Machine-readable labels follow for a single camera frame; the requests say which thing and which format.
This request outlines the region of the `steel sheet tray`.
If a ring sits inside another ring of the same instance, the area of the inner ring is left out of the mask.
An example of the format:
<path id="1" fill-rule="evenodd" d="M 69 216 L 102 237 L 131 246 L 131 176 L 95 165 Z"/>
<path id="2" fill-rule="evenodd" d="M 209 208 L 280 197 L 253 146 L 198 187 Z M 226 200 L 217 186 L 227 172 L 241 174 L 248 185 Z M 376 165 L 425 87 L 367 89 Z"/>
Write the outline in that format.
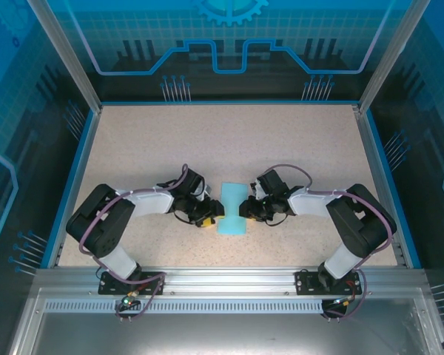
<path id="1" fill-rule="evenodd" d="M 25 308 L 7 355 L 444 355 L 433 303 L 367 300 L 352 317 L 307 314 L 300 300 L 161 299 L 133 321 L 102 302 L 44 298 Z"/>

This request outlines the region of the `aluminium frame post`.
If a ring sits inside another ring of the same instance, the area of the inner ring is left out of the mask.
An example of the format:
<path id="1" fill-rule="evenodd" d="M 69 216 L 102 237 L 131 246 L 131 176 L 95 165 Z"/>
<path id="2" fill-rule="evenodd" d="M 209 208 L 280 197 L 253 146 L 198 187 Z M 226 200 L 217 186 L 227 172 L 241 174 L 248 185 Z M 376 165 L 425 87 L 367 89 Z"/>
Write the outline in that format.
<path id="1" fill-rule="evenodd" d="M 101 113 L 102 104 L 71 43 L 46 0 L 27 0 L 47 37 L 70 73 L 90 109 Z"/>
<path id="2" fill-rule="evenodd" d="M 358 112 L 361 115 L 365 115 L 367 110 L 370 108 L 378 92 L 388 78 L 388 75 L 395 65 L 397 59 L 406 47 L 411 34 L 414 32 L 420 19 L 423 17 L 423 14 L 426 11 L 430 1 L 431 0 L 411 0 L 409 8 L 397 27 L 397 30 L 389 42 L 380 63 L 378 64 L 360 98 Z"/>

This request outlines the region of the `aluminium mounting rail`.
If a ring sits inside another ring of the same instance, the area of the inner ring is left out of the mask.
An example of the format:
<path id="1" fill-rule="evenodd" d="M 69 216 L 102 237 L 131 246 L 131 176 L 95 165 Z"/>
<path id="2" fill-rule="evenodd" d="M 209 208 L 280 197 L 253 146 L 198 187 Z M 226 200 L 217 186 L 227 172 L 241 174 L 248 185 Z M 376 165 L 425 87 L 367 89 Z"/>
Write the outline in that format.
<path id="1" fill-rule="evenodd" d="M 279 298 L 294 297 L 297 290 L 294 268 L 163 268 L 165 298 Z M 422 269 L 365 267 L 369 299 L 414 298 L 429 295 Z M 90 298 L 97 296 L 98 280 L 90 267 L 58 267 L 36 272 L 32 297 Z"/>

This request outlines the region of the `connector board with green light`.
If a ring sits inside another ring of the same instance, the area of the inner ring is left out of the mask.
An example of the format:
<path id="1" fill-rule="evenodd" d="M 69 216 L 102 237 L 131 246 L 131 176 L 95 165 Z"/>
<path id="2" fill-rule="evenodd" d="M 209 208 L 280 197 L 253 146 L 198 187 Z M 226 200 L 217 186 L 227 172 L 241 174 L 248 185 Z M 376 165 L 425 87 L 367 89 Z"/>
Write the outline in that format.
<path id="1" fill-rule="evenodd" d="M 355 296 L 346 296 L 341 297 L 335 300 L 324 300 L 322 301 L 322 307 L 323 310 L 331 310 L 331 309 L 338 309 L 338 308 L 347 308 L 351 303 L 355 301 Z"/>
<path id="2" fill-rule="evenodd" d="M 135 294 L 128 294 L 121 299 L 120 303 L 115 307 L 115 310 L 117 312 L 128 311 L 138 307 L 140 304 L 141 302 L 137 299 Z"/>

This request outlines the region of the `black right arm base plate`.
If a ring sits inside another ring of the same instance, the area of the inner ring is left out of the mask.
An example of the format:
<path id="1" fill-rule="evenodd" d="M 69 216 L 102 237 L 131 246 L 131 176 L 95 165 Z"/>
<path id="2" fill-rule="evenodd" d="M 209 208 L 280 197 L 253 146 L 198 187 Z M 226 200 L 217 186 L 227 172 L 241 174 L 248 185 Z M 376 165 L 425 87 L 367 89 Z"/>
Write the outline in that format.
<path id="1" fill-rule="evenodd" d="M 301 269 L 294 273 L 295 290 L 298 296 L 335 296 L 361 295 L 363 293 L 358 272 L 349 272 L 341 279 L 335 279 L 329 274 L 318 271 Z"/>

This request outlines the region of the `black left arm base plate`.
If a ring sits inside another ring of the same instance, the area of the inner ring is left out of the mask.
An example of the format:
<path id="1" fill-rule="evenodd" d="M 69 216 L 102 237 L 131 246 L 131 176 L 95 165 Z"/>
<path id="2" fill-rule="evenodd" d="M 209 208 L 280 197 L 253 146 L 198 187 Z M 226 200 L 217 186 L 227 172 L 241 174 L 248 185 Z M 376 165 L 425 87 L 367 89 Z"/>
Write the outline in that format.
<path id="1" fill-rule="evenodd" d="M 161 295 L 163 292 L 163 285 L 158 285 L 161 281 L 160 277 L 149 283 L 135 285 L 117 280 L 108 271 L 103 272 L 98 278 L 100 282 L 98 294 L 100 295 L 124 296 L 133 292 L 137 293 L 138 296 L 150 296 L 155 289 L 158 290 L 157 295 Z"/>

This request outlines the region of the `aluminium side rail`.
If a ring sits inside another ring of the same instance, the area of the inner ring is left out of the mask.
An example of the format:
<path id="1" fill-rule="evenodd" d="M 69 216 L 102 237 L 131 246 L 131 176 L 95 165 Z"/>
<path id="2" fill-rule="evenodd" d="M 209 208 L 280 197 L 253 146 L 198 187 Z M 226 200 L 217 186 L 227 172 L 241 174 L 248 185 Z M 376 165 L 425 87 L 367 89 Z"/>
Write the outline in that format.
<path id="1" fill-rule="evenodd" d="M 58 205 L 44 256 L 41 259 L 40 268 L 53 268 L 61 255 L 61 249 L 66 237 L 67 221 L 73 214 L 100 117 L 100 112 L 95 113 L 92 110 L 90 110 L 87 116 L 61 201 Z"/>
<path id="2" fill-rule="evenodd" d="M 395 260 L 399 267 L 411 268 L 412 264 L 403 235 L 403 226 L 401 225 L 396 206 L 394 205 L 394 198 L 387 179 L 386 166 L 382 161 L 383 147 L 377 145 L 374 138 L 374 131 L 372 130 L 372 125 L 370 124 L 367 115 L 362 113 L 358 106 L 354 105 L 352 109 L 354 110 L 354 117 L 357 122 L 363 148 L 369 163 L 371 176 L 374 181 L 377 199 L 384 209 L 393 217 L 397 226 L 396 232 L 391 237 L 391 250 L 394 253 Z"/>

